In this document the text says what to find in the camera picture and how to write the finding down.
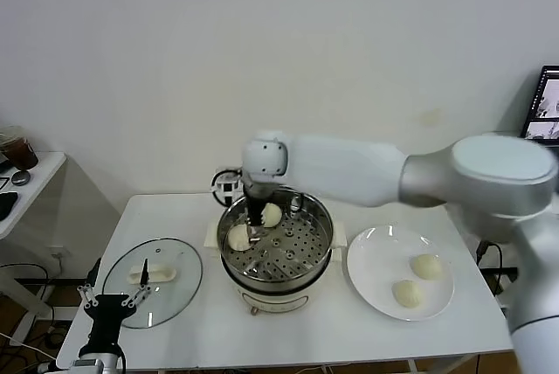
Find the monitor screen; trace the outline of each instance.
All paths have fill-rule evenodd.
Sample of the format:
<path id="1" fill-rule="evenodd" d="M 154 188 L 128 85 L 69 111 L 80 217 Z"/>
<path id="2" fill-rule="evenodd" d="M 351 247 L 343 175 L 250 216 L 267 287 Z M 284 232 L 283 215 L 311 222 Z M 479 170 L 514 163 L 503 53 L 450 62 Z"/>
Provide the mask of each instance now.
<path id="1" fill-rule="evenodd" d="M 545 144 L 559 144 L 559 70 L 555 67 L 543 67 L 521 136 Z"/>

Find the table leg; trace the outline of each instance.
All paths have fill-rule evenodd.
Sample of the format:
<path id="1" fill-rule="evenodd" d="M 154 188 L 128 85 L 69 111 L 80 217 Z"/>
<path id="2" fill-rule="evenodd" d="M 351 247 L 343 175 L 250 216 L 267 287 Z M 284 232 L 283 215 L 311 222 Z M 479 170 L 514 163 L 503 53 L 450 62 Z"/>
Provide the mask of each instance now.
<path id="1" fill-rule="evenodd" d="M 53 290 L 54 290 L 53 285 L 49 285 L 47 287 L 42 286 L 37 292 L 37 297 L 39 298 L 39 300 L 46 302 L 51 296 Z M 27 335 L 29 335 L 29 332 L 31 331 L 31 328 L 33 327 L 33 323 L 35 321 L 37 320 L 50 321 L 51 319 L 53 319 L 53 321 L 58 321 L 58 322 L 62 322 L 62 321 L 71 322 L 73 318 L 76 316 L 77 312 L 78 312 L 78 307 L 52 307 L 52 309 L 51 307 L 49 307 L 48 313 L 46 315 L 35 315 L 31 311 L 28 311 L 27 313 L 24 314 L 24 317 L 21 319 L 21 322 L 19 322 L 16 331 L 12 336 L 13 340 L 10 340 L 10 346 L 18 346 L 19 343 L 25 341 L 25 338 L 27 337 Z"/>
<path id="2" fill-rule="evenodd" d="M 434 363 L 429 370 L 429 374 L 449 374 L 452 370 L 460 367 L 468 359 L 475 357 L 476 354 L 461 355 L 458 357 L 446 357 L 440 358 L 436 363 Z"/>
<path id="3" fill-rule="evenodd" d="M 413 359 L 408 359 L 408 368 L 411 374 L 418 374 L 418 368 L 416 362 Z"/>
<path id="4" fill-rule="evenodd" d="M 34 315 L 47 316 L 51 313 L 49 306 L 7 274 L 0 273 L 0 291 Z"/>

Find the white table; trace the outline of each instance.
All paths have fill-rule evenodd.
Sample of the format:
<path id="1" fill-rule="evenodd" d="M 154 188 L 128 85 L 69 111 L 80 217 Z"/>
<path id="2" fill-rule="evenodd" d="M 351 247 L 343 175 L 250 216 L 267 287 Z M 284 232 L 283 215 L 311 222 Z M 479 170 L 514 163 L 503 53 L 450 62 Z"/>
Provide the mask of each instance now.
<path id="1" fill-rule="evenodd" d="M 17 192 L 18 194 L 17 202 L 14 204 L 10 215 L 5 220 L 0 221 L 0 240 L 5 239 L 10 234 L 11 230 L 66 160 L 64 153 L 60 152 L 37 153 L 37 156 L 39 161 L 37 166 L 29 170 L 31 181 L 28 184 L 15 186 L 9 181 L 0 190 L 0 193 Z M 16 171 L 17 169 L 12 169 L 0 176 L 11 177 Z M 52 290 L 53 287 L 41 287 L 37 295 L 34 295 L 11 276 L 0 271 L 0 291 L 28 310 L 28 313 L 25 314 L 14 333 L 16 340 L 22 342 L 25 339 L 36 317 L 38 319 L 51 319 L 51 308 L 45 302 L 52 293 Z M 64 310 L 59 309 L 57 311 L 57 308 L 55 308 L 53 311 L 55 311 L 56 320 L 67 320 L 75 315 L 75 309 L 68 310 L 68 308 L 65 308 Z"/>
<path id="2" fill-rule="evenodd" d="M 4 221 L 0 221 L 0 239 L 4 239 L 11 230 L 16 226 L 17 222 L 23 217 L 25 212 L 29 209 L 33 201 L 38 197 L 39 193 L 51 181 L 52 177 L 60 169 L 60 166 L 66 160 L 64 153 L 37 153 L 38 164 L 33 169 L 29 170 L 31 173 L 31 181 L 24 186 L 14 186 L 8 182 L 6 186 L 0 190 L 4 192 L 17 192 L 19 198 L 10 212 L 10 215 Z M 11 177 L 17 169 L 6 171 L 0 177 Z"/>
<path id="3" fill-rule="evenodd" d="M 367 210 L 325 205 L 335 220 L 345 224 L 349 240 L 366 227 L 395 222 L 431 238 L 454 271 L 456 293 L 447 310 L 425 322 L 392 319 L 354 291 L 344 274 L 345 263 L 334 263 L 321 280 L 319 296 L 304 308 L 252 316 L 219 259 L 203 249 L 207 225 L 219 218 L 223 208 L 208 194 L 136 196 L 128 202 L 103 255 L 97 292 L 122 254 L 157 237 L 191 243 L 202 257 L 204 277 L 196 297 L 175 318 L 151 329 L 122 329 L 120 344 L 128 368 L 343 364 L 512 348 L 505 318 L 443 208 L 416 210 L 394 204 Z M 90 327 L 91 320 L 81 309 L 59 353 L 58 366 L 68 367 L 76 359 Z"/>

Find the white plate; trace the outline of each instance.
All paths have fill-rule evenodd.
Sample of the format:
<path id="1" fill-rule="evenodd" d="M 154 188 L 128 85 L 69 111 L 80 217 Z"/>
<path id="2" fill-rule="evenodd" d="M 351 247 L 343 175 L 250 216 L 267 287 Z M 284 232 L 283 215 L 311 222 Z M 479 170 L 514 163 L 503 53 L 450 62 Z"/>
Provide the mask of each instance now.
<path id="1" fill-rule="evenodd" d="M 422 280 L 411 270 L 411 259 L 424 253 L 440 258 L 445 272 L 441 280 Z M 348 271 L 355 288 L 371 306 L 400 320 L 434 317 L 448 306 L 454 294 L 451 267 L 432 242 L 396 225 L 369 228 L 355 237 L 348 250 Z M 419 284 L 424 292 L 420 306 L 398 304 L 392 285 L 401 280 Z"/>

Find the glass lid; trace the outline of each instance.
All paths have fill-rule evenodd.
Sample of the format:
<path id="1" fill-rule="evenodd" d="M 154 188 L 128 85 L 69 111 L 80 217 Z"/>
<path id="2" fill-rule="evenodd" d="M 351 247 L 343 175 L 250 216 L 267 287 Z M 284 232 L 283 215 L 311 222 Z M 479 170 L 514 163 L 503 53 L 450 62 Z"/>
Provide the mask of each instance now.
<path id="1" fill-rule="evenodd" d="M 117 260 L 105 279 L 103 294 L 134 294 L 145 259 L 151 294 L 124 320 L 122 326 L 127 328 L 151 328 L 175 317 L 192 301 L 202 280 L 202 261 L 194 247 L 178 239 L 154 239 Z"/>

